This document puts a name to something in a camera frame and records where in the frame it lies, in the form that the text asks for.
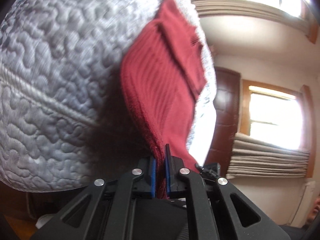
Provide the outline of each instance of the red cloth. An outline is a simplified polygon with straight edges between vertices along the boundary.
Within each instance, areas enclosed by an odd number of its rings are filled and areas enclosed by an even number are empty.
[[[196,171],[186,149],[196,100],[206,80],[202,44],[177,9],[164,0],[124,57],[121,86],[127,108],[156,159],[157,196],[165,196],[165,144],[171,154]]]

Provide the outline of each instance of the window frame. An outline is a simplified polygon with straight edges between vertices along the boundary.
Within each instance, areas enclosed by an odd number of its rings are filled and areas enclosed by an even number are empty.
[[[301,3],[302,3],[301,14],[300,14],[300,17],[294,17],[296,19],[288,16],[286,12],[282,11],[279,8],[275,8],[275,7],[272,7],[272,8],[274,8],[278,12],[273,13],[271,19],[269,17],[267,19],[273,20],[276,22],[281,22],[281,23],[287,24],[291,27],[294,27],[296,29],[302,30],[305,33],[308,40],[311,43],[316,44],[316,40],[318,37],[319,24],[318,24],[317,20],[315,19],[315,17],[312,15],[307,4],[303,0],[301,0]],[[258,4],[258,3],[248,1],[248,4],[252,4],[252,9],[250,10],[250,8],[249,8],[250,16],[252,16],[252,14],[254,14],[254,12],[257,11],[256,4]],[[248,14],[247,10],[242,12],[241,9],[240,10],[238,9],[236,14],[247,15]],[[256,15],[256,17],[265,18],[265,16],[262,16],[262,15]],[[303,30],[304,28],[301,28],[300,25],[306,25],[307,29]]]
[[[316,116],[314,111],[314,104],[311,96],[310,88],[306,85],[303,85],[300,92],[290,90],[284,87],[275,86],[271,84],[266,84],[257,81],[250,80],[241,80],[241,95],[242,98],[240,100],[240,122],[238,130],[241,133],[246,135],[250,134],[250,112],[249,112],[249,104],[251,98],[251,91],[249,90],[250,86],[262,87],[271,90],[276,90],[279,92],[283,92],[286,94],[290,94],[296,97],[296,100],[301,105],[302,111],[302,120],[303,120],[303,128],[302,128],[302,136],[301,136],[301,148],[306,148],[310,151],[308,168],[306,178],[312,178],[313,170],[315,165],[316,158]]]

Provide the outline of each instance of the mattress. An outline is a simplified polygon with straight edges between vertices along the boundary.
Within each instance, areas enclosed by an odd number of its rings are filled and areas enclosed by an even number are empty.
[[[119,84],[121,60],[162,0],[16,0],[0,25],[0,180],[48,192],[116,179],[150,150]],[[216,81],[195,7],[175,0],[204,44],[207,84],[186,142],[203,164]]]

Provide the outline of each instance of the wooden window trim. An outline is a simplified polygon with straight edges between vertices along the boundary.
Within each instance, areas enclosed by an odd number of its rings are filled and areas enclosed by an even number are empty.
[[[308,6],[306,5],[306,3],[301,0],[301,14],[300,14],[300,18],[306,20],[308,18],[308,14],[309,14],[309,9]]]
[[[316,41],[318,38],[318,30],[319,30],[319,24],[317,20],[312,16],[312,20],[310,21],[310,30],[309,30],[309,34],[307,35],[307,38],[313,44],[316,44]]]
[[[316,114],[311,96],[310,87],[303,85],[300,92],[287,88],[270,85],[262,82],[242,80],[242,105],[240,132],[246,135],[250,133],[250,90],[249,86],[263,87],[271,90],[280,91],[297,97],[302,105],[303,113],[303,136],[301,138],[301,147],[310,150],[309,162],[306,178],[312,178],[316,159]]]
[[[313,170],[315,167],[316,160],[316,113],[311,96],[310,87],[303,85],[301,88],[302,99],[303,99],[303,118],[305,123],[305,147],[310,150],[307,175],[306,178],[313,177]]]

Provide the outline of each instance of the wooden door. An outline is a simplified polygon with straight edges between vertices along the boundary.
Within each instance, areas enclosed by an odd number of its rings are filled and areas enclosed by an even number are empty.
[[[225,176],[239,122],[241,75],[222,67],[215,67],[215,71],[217,95],[213,105],[217,112],[217,121],[205,164],[220,163],[221,175]]]

